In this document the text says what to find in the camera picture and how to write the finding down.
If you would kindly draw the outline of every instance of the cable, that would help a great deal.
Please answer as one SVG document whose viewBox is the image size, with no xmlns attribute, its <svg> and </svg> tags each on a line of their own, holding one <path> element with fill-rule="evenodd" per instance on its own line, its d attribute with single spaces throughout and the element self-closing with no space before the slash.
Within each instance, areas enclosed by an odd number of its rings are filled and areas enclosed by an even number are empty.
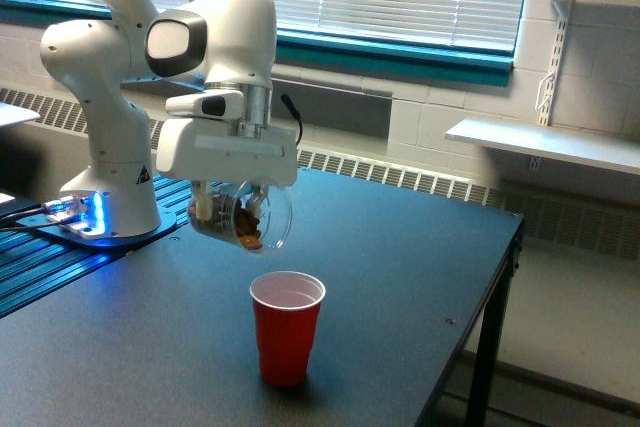
<svg viewBox="0 0 640 427">
<path fill-rule="evenodd" d="M 24 227 L 3 227 L 0 232 L 22 232 L 25 230 L 43 229 L 45 227 L 55 227 L 56 225 L 63 225 L 69 222 L 59 220 L 58 222 L 49 222 L 48 224 L 28 225 Z"/>
<path fill-rule="evenodd" d="M 302 134 L 304 133 L 304 126 L 302 125 L 302 115 L 300 114 L 300 111 L 296 109 L 296 106 L 293 103 L 293 100 L 291 100 L 291 97 L 289 97 L 287 94 L 282 94 L 280 96 L 280 99 L 282 99 L 282 103 L 291 114 L 291 117 L 293 117 L 295 120 L 298 121 L 300 132 L 298 134 L 298 140 L 296 141 L 296 147 L 297 147 L 298 145 L 300 145 L 300 141 L 302 140 Z"/>
<path fill-rule="evenodd" d="M 73 224 L 74 222 L 79 222 L 80 220 L 82 220 L 82 216 L 78 214 L 78 215 L 73 215 L 71 217 L 68 217 L 64 220 L 49 222 L 47 224 L 25 225 L 25 226 L 18 226 L 18 227 L 3 227 L 0 229 L 0 232 L 14 232 L 14 231 L 24 232 L 28 230 L 44 229 L 45 227 L 55 227 L 56 225 Z"/>
<path fill-rule="evenodd" d="M 22 212 L 16 212 L 13 214 L 5 215 L 4 217 L 0 218 L 0 224 L 4 224 L 8 221 L 20 220 L 23 217 L 30 217 L 32 215 L 40 214 L 42 212 L 44 212 L 44 209 L 42 207 L 38 207 L 35 209 L 24 210 Z"/>
</svg>

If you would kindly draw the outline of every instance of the table leg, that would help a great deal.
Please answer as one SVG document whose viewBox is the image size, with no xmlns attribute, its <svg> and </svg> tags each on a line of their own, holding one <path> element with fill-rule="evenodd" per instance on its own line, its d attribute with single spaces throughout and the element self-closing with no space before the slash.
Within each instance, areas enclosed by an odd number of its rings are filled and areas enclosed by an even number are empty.
<svg viewBox="0 0 640 427">
<path fill-rule="evenodd" d="M 498 359 L 498 348 L 502 334 L 502 324 L 509 298 L 509 287 L 513 277 L 515 250 L 506 259 L 498 285 L 494 289 L 484 309 L 482 330 L 478 342 L 478 353 L 471 382 L 471 393 L 467 407 L 467 427 L 483 427 L 487 415 L 491 382 Z"/>
</svg>

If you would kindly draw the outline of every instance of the table top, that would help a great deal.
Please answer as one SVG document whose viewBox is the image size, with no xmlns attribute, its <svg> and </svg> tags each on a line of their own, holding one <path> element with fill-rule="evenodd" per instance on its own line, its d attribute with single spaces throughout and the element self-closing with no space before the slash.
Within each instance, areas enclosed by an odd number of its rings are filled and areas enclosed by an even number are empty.
<svg viewBox="0 0 640 427">
<path fill-rule="evenodd" d="M 0 425 L 415 425 L 522 219 L 316 171 L 291 197 L 280 253 L 184 227 L 0 320 Z M 248 289 L 273 270 L 327 287 L 292 390 L 258 376 Z"/>
<path fill-rule="evenodd" d="M 29 122 L 30 120 L 36 120 L 39 118 L 40 115 L 33 110 L 23 109 L 22 107 L 16 107 L 15 105 L 0 102 L 0 127 Z"/>
</svg>

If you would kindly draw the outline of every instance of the red solo cup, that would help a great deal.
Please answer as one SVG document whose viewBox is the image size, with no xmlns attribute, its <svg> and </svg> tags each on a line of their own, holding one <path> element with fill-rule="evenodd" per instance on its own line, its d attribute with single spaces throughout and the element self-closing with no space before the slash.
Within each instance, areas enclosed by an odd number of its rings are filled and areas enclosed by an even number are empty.
<svg viewBox="0 0 640 427">
<path fill-rule="evenodd" d="M 299 272 L 271 272 L 249 289 L 256 316 L 262 379 L 277 387 L 302 382 L 326 289 Z"/>
</svg>

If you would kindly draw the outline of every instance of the teal window frame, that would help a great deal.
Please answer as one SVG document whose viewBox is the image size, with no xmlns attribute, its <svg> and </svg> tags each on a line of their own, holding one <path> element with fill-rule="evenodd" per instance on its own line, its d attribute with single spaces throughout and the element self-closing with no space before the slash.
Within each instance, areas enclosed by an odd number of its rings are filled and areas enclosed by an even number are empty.
<svg viewBox="0 0 640 427">
<path fill-rule="evenodd" d="M 109 9 L 58 0 L 0 0 L 0 22 L 47 26 L 110 19 Z M 276 61 L 377 78 L 440 79 L 506 87 L 513 53 L 455 50 L 278 29 Z"/>
</svg>

